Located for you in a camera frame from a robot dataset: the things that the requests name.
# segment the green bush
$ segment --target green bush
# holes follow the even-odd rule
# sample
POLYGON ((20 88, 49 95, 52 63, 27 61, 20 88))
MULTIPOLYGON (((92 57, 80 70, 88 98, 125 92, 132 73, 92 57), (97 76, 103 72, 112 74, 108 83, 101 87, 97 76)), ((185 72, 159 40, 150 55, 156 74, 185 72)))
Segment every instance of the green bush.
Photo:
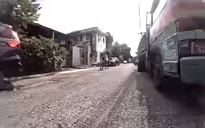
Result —
POLYGON ((22 39, 21 53, 23 71, 26 73, 60 70, 67 54, 58 43, 44 37, 22 39))

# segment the road surface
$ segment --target road surface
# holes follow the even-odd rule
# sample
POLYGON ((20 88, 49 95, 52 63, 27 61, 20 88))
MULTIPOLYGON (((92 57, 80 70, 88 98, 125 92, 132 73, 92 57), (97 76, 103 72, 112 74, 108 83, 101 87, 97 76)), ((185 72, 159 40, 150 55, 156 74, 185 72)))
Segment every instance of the road surface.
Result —
POLYGON ((0 128, 205 128, 205 91, 154 89, 133 64, 14 83, 0 93, 0 128))

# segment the white building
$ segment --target white building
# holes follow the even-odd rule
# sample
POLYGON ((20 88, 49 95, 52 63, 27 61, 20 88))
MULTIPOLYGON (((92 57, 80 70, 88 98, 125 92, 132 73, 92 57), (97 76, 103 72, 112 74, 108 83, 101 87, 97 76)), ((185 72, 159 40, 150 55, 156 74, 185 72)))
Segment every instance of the white building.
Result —
POLYGON ((106 50, 106 33, 93 27, 66 36, 72 44, 72 66, 90 66, 92 62, 100 62, 101 53, 106 50))

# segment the sky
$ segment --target sky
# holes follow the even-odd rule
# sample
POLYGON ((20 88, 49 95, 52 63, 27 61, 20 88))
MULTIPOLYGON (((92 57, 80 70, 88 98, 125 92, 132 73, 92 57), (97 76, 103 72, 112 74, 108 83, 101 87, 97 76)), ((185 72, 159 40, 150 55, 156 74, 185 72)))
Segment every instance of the sky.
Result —
POLYGON ((138 33, 145 31, 145 12, 150 8, 150 1, 40 0, 38 22, 63 33, 97 26, 103 32, 110 32, 115 41, 131 47, 134 56, 141 38, 138 33))

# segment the truck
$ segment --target truck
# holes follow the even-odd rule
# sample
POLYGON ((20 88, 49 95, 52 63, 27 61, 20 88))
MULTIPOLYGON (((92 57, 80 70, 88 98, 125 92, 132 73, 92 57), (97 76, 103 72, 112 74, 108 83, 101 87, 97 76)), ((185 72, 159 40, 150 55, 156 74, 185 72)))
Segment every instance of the truck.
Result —
POLYGON ((146 19, 138 72, 157 88, 172 78, 205 85, 205 0, 153 0, 146 19))

